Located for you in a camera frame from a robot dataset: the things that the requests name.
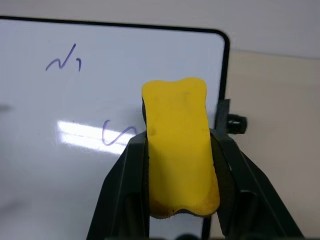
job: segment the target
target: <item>wall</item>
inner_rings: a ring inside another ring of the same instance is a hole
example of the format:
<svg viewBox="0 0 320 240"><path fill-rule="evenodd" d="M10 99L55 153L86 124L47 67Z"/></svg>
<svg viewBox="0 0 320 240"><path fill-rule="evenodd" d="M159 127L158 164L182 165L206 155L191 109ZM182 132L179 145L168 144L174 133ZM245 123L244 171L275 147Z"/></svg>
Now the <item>wall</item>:
<svg viewBox="0 0 320 240"><path fill-rule="evenodd" d="M1 0L0 15L216 28L236 49L320 57L318 0Z"/></svg>
<svg viewBox="0 0 320 240"><path fill-rule="evenodd" d="M226 97L246 116L234 136L308 237L320 236L320 60L232 51ZM214 236L220 235L215 222Z"/></svg>

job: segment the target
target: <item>whiteboard frame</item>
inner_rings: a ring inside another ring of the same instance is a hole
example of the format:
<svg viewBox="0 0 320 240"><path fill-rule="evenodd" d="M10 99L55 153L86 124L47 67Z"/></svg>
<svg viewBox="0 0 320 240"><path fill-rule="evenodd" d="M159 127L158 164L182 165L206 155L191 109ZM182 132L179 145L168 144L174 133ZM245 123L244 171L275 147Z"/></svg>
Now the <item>whiteboard frame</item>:
<svg viewBox="0 0 320 240"><path fill-rule="evenodd" d="M135 23L117 23L117 22L83 21L83 20L65 20L65 19L62 20L62 19L5 16L5 15L0 15L0 20L1 19L2 20L14 20L14 21L26 21L26 22L40 22L40 23L75 24L75 25L91 25L91 26L152 29L152 30L170 30L170 31L218 34L224 40L224 49L223 49L223 57L222 57L222 68L221 68L221 78L220 78L218 102L225 99L229 52L230 52L230 40L229 40L229 37L224 32L222 32L220 30L211 29L211 28L198 28L198 27L163 26L163 25L147 25L147 24L135 24Z"/></svg>

